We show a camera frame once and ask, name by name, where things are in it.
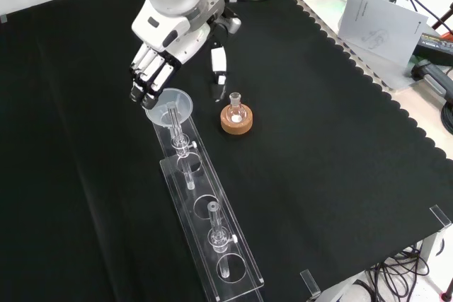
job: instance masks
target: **glass tube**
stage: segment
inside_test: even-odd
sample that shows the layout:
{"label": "glass tube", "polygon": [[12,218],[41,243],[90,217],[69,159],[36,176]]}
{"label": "glass tube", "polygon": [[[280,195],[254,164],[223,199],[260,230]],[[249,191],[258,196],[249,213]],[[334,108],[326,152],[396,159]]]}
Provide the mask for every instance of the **glass tube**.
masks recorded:
{"label": "glass tube", "polygon": [[181,124],[178,119],[178,108],[175,102],[167,103],[168,116],[170,117],[171,126],[173,129],[171,145],[176,149],[176,153],[180,157],[181,167],[183,168],[185,182],[189,190],[195,189],[195,183],[193,181],[192,169],[187,160],[189,155],[189,137],[183,133]]}

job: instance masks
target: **white table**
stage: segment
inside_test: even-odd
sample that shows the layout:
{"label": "white table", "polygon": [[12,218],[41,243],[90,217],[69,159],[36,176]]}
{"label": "white table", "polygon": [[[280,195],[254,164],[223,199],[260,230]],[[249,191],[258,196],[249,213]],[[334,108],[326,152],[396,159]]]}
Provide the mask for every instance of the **white table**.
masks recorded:
{"label": "white table", "polygon": [[[314,12],[302,1],[297,0],[304,9],[311,14]],[[449,8],[449,4],[453,0],[436,0],[435,4],[430,3],[428,0],[420,0],[432,11],[437,11],[440,15]],[[435,22],[435,19],[430,19],[428,23],[432,25]],[[341,42],[338,40],[337,35],[325,24],[322,22],[318,23],[321,25],[322,29],[328,32],[328,35],[335,39],[338,44]],[[358,66],[362,67],[366,75],[373,78],[373,82],[382,84],[381,81],[373,75],[373,71],[368,69],[366,65],[361,62],[356,56],[351,55],[351,59],[357,63]],[[451,135],[442,125],[440,119],[440,110],[445,104],[445,100],[440,98],[434,93],[433,90],[426,84],[425,81],[420,81],[413,84],[411,87],[403,91],[392,91],[385,86],[382,86],[383,91],[389,93],[393,100],[399,102],[401,108],[406,110],[409,113],[409,116],[415,119],[418,123],[418,126],[421,129],[426,131],[427,137],[431,138],[437,148],[442,149],[446,156],[449,159],[453,159],[453,135]],[[445,235],[445,230],[436,233],[424,240],[424,253],[422,256],[429,260],[433,257],[438,249],[440,248],[440,242],[442,241]],[[359,273],[345,281],[332,286],[331,288],[322,292],[322,294],[316,299],[317,302],[336,302],[354,283],[354,281],[360,277],[362,273]]]}
{"label": "white table", "polygon": [[[297,0],[304,8],[303,1]],[[453,0],[437,0],[436,4],[433,6],[430,2],[421,0],[428,8],[432,8],[435,11],[436,8],[442,8],[445,4],[447,7],[445,10],[437,10],[437,13],[442,15],[447,11],[449,4]],[[430,19],[429,23],[434,23],[435,20]],[[330,30],[326,25],[322,25],[324,30],[330,31],[330,34],[336,38],[336,34]],[[372,71],[367,69],[367,67],[362,63],[357,57],[351,56],[351,59],[354,59],[358,66],[361,66],[365,73],[371,76],[374,79],[375,83],[381,83],[379,79],[374,77]],[[388,88],[383,87],[383,90],[389,93],[392,98],[398,101],[401,105],[401,108],[409,112],[411,118],[415,119],[418,123],[418,126],[426,131],[427,137],[431,138],[437,148],[442,149],[449,159],[453,160],[453,135],[451,135],[442,125],[440,120],[440,110],[445,104],[445,100],[440,98],[434,93],[433,90],[424,82],[418,82],[410,88],[407,88],[403,91],[391,91]]]}

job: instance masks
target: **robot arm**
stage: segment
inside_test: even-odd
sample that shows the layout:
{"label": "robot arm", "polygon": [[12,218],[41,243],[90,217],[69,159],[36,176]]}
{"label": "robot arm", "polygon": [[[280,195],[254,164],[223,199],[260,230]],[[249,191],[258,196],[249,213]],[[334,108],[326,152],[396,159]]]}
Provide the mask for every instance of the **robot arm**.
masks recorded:
{"label": "robot arm", "polygon": [[[230,34],[239,29],[241,21],[229,12],[224,0],[146,0],[132,24],[143,45],[130,69],[131,99],[153,108],[172,75],[206,43],[213,25],[221,24]],[[220,49],[212,53],[213,69],[224,74],[225,53]],[[216,81],[224,88],[224,75]]]}

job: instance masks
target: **clear acrylic stand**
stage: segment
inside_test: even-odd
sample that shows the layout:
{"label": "clear acrylic stand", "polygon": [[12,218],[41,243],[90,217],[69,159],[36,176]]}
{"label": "clear acrylic stand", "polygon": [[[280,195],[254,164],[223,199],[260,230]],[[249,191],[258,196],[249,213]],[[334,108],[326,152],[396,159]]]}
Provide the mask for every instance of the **clear acrylic stand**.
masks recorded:
{"label": "clear acrylic stand", "polygon": [[182,91],[167,91],[178,91],[178,99],[165,103],[161,96],[147,115],[164,151],[162,172],[207,299],[226,302],[248,294],[247,301],[263,301],[258,290],[263,278],[190,112],[187,115],[185,104],[192,102],[181,99],[181,93],[188,96]]}

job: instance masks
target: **table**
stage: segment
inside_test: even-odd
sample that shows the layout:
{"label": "table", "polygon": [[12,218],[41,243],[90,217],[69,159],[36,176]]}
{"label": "table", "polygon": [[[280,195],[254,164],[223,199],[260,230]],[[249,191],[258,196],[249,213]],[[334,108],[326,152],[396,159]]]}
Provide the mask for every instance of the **table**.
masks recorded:
{"label": "table", "polygon": [[[302,0],[297,1],[307,8],[307,5]],[[449,0],[422,0],[422,2],[428,8],[434,10],[435,13],[443,13],[442,9],[448,7],[448,1]],[[312,14],[316,13],[311,9],[309,9],[309,11]],[[433,18],[430,18],[428,22],[433,23]],[[336,42],[341,44],[336,37],[335,32],[333,32],[324,22],[318,21],[318,23],[324,30],[329,30],[331,36],[336,39]],[[361,59],[357,58],[353,53],[350,54],[350,58],[353,59],[357,65],[360,65],[365,74],[374,79],[374,82],[381,84],[381,81],[373,73],[372,69],[369,69]],[[442,149],[445,152],[446,157],[453,159],[453,136],[443,127],[440,119],[440,110],[444,106],[445,100],[436,95],[431,87],[424,81],[419,81],[403,91],[393,91],[386,86],[382,86],[382,88],[383,91],[386,91],[391,95],[393,100],[401,105],[402,109],[408,112],[410,117],[417,122],[421,129],[426,131],[427,137],[435,142],[436,147]],[[424,259],[429,261],[429,259],[434,257],[436,249],[439,249],[444,233],[445,229],[424,240],[424,250],[422,252]],[[351,277],[341,284],[332,287],[332,289],[326,291],[321,297],[321,300],[318,301],[335,301],[349,288],[355,278],[356,277]]]}

